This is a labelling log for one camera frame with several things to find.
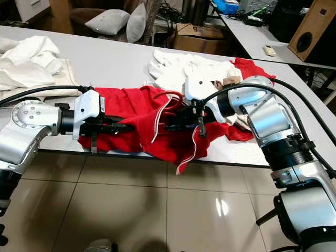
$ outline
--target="white cloth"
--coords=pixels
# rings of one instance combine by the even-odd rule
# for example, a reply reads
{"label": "white cloth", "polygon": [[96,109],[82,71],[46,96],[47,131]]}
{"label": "white cloth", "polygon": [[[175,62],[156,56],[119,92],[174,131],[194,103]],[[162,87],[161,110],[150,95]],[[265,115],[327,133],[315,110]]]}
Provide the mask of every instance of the white cloth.
{"label": "white cloth", "polygon": [[[214,81],[239,76],[243,80],[240,69],[236,68],[230,61],[215,61],[192,54],[173,54],[155,50],[154,58],[159,63],[150,61],[148,70],[155,79],[154,86],[164,90],[173,90],[184,94],[184,82],[187,77],[197,74],[204,81]],[[237,115],[226,117],[229,125],[238,123],[245,129],[248,126]]]}
{"label": "white cloth", "polygon": [[[59,49],[45,36],[33,36],[22,41],[0,37],[0,98],[36,87],[76,85],[70,63],[59,58]],[[73,90],[52,90],[39,93],[46,96],[77,96]]]}
{"label": "white cloth", "polygon": [[[60,72],[59,74],[52,76],[55,82],[54,84],[40,85],[38,87],[31,87],[31,88],[16,88],[9,91],[0,91],[0,100],[3,100],[17,93],[21,93],[34,88],[42,88],[48,86],[67,86],[67,85],[78,86],[73,75],[74,73],[72,72],[70,61],[68,59],[60,59],[60,60],[62,62]],[[51,96],[79,96],[80,94],[81,93],[76,89],[57,89],[57,90],[47,90],[43,92],[32,93],[27,96],[34,96],[43,99],[45,97],[51,97]]]}

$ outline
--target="wooden speaker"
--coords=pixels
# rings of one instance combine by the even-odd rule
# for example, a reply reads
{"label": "wooden speaker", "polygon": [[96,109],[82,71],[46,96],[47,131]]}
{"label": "wooden speaker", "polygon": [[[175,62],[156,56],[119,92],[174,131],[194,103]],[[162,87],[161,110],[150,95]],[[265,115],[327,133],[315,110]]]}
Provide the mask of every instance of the wooden speaker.
{"label": "wooden speaker", "polygon": [[288,48],[302,61],[336,65],[336,0],[314,0]]}

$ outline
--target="gray pillow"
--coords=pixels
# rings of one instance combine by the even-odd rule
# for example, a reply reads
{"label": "gray pillow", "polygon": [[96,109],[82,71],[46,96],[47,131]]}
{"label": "gray pillow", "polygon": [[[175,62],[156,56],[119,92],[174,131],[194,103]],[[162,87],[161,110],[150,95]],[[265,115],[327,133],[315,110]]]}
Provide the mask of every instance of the gray pillow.
{"label": "gray pillow", "polygon": [[127,24],[130,14],[121,9],[108,9],[93,19],[87,21],[85,25],[96,33],[105,35],[115,35]]}
{"label": "gray pillow", "polygon": [[143,35],[146,28],[145,4],[140,4],[131,14],[127,22],[126,35],[129,43],[137,42]]}

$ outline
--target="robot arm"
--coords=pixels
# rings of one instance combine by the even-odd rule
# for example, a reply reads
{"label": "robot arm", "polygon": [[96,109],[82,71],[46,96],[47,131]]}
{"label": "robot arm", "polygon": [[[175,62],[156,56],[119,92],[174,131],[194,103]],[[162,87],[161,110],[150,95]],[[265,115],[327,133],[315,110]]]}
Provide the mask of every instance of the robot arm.
{"label": "robot arm", "polygon": [[[192,84],[186,85],[186,93],[197,100],[205,99],[201,88],[193,88],[204,83],[189,81]],[[272,87],[271,81],[262,76],[247,78],[240,84],[245,83]],[[284,234],[302,251],[334,251],[336,190],[321,163],[312,157],[310,150],[315,145],[302,138],[295,120],[275,95],[265,89],[242,87],[220,93],[205,106],[218,107],[216,119],[218,114],[248,116],[250,128],[271,166],[275,186],[286,189],[274,200]]]}
{"label": "robot arm", "polygon": [[[244,83],[272,87],[271,81],[261,76],[250,77],[241,82]],[[272,92],[255,87],[235,88],[203,104],[202,100],[214,91],[210,82],[188,79],[185,96],[191,105],[178,111],[166,128],[186,130],[191,124],[198,124],[201,136],[205,136],[207,122],[225,122],[225,117],[235,113],[248,115],[251,130],[272,168],[275,185],[286,189],[275,201],[283,232],[301,244],[303,251],[333,251],[329,248],[336,246],[336,191],[323,166],[310,153],[313,143],[301,137],[295,120]],[[91,149],[95,150],[97,132],[133,130],[118,123],[122,118],[104,115],[104,98],[94,90],[76,99],[74,111],[66,105],[53,107],[28,100],[14,107],[9,124],[0,131],[0,216],[45,136],[72,132],[77,139],[90,135]]]}

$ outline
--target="table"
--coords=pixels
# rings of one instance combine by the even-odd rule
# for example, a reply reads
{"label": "table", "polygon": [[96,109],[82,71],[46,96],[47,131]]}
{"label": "table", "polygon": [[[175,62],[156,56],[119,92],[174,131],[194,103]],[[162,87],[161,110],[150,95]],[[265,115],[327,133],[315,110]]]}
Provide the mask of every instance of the table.
{"label": "table", "polygon": [[[147,80],[152,80],[148,74],[147,64],[150,60],[154,60],[152,54],[155,49],[170,53],[187,53],[172,49],[15,27],[0,26],[0,34],[11,39],[24,39],[33,35],[48,36],[60,49],[61,57],[70,59],[77,83],[84,86],[138,88]],[[217,55],[198,55],[212,60],[233,59]],[[330,129],[336,132],[336,117],[288,65],[258,60],[254,60],[254,62],[264,68],[267,73],[276,75],[277,78],[300,90],[314,105]],[[292,101],[302,116],[308,135],[317,145],[317,150],[332,166],[336,167],[336,159],[334,158],[336,149],[313,115],[289,90],[280,85],[276,85],[276,88]],[[48,103],[68,102],[73,108],[73,100],[74,97],[52,99],[48,100]],[[0,110],[0,128],[8,122],[9,113],[9,109]],[[42,151],[88,154],[77,141],[72,140],[70,135],[48,136],[42,140],[40,149]],[[121,153],[118,151],[111,151],[106,155],[152,158],[146,153]],[[267,167],[268,165],[255,140],[229,142],[226,137],[213,141],[208,148],[208,156],[198,159],[196,162],[251,167]]]}
{"label": "table", "polygon": [[[251,59],[336,70],[336,67],[302,61],[287,47],[288,43],[278,41],[266,26],[256,27],[245,25],[243,21],[228,19],[226,15],[220,14],[219,12],[217,13],[223,23],[250,55]],[[265,45],[273,47],[277,55],[273,57],[268,56],[263,49]]]}

